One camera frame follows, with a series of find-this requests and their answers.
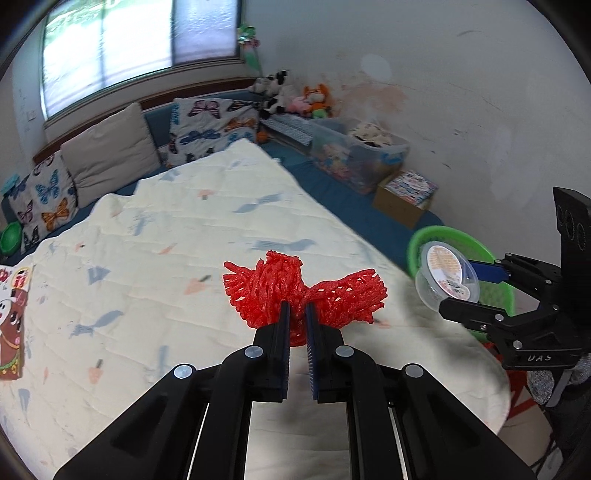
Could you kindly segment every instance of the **butterfly pillow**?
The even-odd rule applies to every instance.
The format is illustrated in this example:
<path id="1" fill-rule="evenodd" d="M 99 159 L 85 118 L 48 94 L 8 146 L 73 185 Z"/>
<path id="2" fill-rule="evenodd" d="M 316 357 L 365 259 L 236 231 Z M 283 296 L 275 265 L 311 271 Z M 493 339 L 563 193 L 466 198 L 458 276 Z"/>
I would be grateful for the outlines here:
<path id="1" fill-rule="evenodd" d="M 259 107 L 259 102 L 244 100 L 175 99 L 167 165 L 176 167 L 207 157 L 240 138 L 255 141 Z"/>
<path id="2" fill-rule="evenodd" d="M 31 174 L 10 191 L 9 202 L 22 224 L 23 253 L 69 222 L 78 211 L 78 205 L 76 189 L 61 153 L 35 166 Z"/>

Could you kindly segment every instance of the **white wall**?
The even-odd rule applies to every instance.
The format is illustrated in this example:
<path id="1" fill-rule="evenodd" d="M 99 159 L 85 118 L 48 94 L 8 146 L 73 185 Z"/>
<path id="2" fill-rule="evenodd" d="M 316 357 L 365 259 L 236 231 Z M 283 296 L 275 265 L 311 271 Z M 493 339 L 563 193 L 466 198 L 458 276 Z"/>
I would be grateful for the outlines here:
<path id="1" fill-rule="evenodd" d="M 265 72 L 411 142 L 446 225 L 559 261 L 552 186 L 591 196 L 591 85 L 527 0 L 248 0 L 246 20 Z"/>
<path id="2" fill-rule="evenodd" d="M 12 98 L 12 65 L 0 80 L 0 186 L 13 174 L 24 177 L 30 169 L 21 147 Z"/>
<path id="3" fill-rule="evenodd" d="M 14 114 L 27 161 L 47 143 L 41 110 L 41 68 L 38 61 L 44 22 L 37 25 L 12 61 Z"/>

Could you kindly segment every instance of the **white quilt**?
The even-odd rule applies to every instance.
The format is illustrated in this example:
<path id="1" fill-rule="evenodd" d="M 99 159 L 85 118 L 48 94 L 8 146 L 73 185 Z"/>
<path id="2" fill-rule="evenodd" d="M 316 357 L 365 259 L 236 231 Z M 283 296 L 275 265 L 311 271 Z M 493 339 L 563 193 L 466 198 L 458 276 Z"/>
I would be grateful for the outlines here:
<path id="1" fill-rule="evenodd" d="M 509 388 L 496 360 L 242 140 L 142 180 L 131 197 L 106 195 L 23 260 L 34 265 L 25 368 L 0 384 L 0 423 L 37 478 L 51 479 L 173 366 L 209 367 L 249 345 L 254 330 L 228 302 L 223 263 L 254 268 L 269 249 L 298 255 L 307 285 L 375 268 L 388 287 L 380 323 L 352 323 L 345 342 L 384 365 L 423 365 L 498 432 Z M 348 470 L 345 408 L 313 403 L 306 348 L 292 348 L 289 398 L 254 405 L 246 477 L 345 479 Z"/>

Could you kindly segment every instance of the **plastic container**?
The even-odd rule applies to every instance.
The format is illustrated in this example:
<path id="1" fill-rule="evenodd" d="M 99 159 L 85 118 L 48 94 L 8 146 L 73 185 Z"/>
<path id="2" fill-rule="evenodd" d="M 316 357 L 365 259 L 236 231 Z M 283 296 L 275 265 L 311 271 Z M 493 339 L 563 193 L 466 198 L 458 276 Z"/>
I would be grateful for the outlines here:
<path id="1" fill-rule="evenodd" d="M 22 227 L 18 222 L 9 223 L 0 236 L 0 252 L 10 257 L 21 246 Z"/>
<path id="2" fill-rule="evenodd" d="M 415 277 L 418 296 L 439 311 L 447 298 L 478 302 L 480 286 L 470 262 L 451 245 L 428 242 L 421 247 L 421 265 Z"/>
<path id="3" fill-rule="evenodd" d="M 468 260 L 493 263 L 495 256 L 474 237 L 455 228 L 441 225 L 433 225 L 417 230 L 410 239 L 407 249 L 408 273 L 415 277 L 420 265 L 421 247 L 427 242 L 439 241 L 451 245 Z M 513 287 L 506 283 L 480 282 L 480 303 L 505 309 L 506 312 L 515 315 L 515 292 Z M 481 342 L 486 341 L 486 335 L 482 332 L 470 331 Z"/>
<path id="4" fill-rule="evenodd" d="M 392 135 L 390 147 L 371 147 L 347 133 L 359 125 L 354 118 L 311 120 L 314 165 L 360 194 L 374 191 L 395 172 L 408 153 L 408 143 Z"/>

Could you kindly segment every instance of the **red netting bundle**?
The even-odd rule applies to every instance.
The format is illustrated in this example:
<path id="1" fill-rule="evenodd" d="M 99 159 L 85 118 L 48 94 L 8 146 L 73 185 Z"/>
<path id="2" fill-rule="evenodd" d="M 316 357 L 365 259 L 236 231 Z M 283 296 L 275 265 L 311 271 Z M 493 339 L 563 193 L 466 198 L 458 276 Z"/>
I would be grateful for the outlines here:
<path id="1" fill-rule="evenodd" d="M 288 301 L 291 346 L 306 342 L 304 315 L 311 301 L 316 305 L 319 322 L 335 328 L 353 320 L 373 323 L 373 312 L 384 306 L 387 290 L 373 269 L 308 288 L 301 279 L 301 266 L 298 257 L 274 251 L 267 252 L 267 261 L 259 260 L 254 270 L 225 262 L 224 267 L 232 272 L 223 276 L 230 304 L 249 327 L 259 328 L 276 322 L 281 302 Z"/>

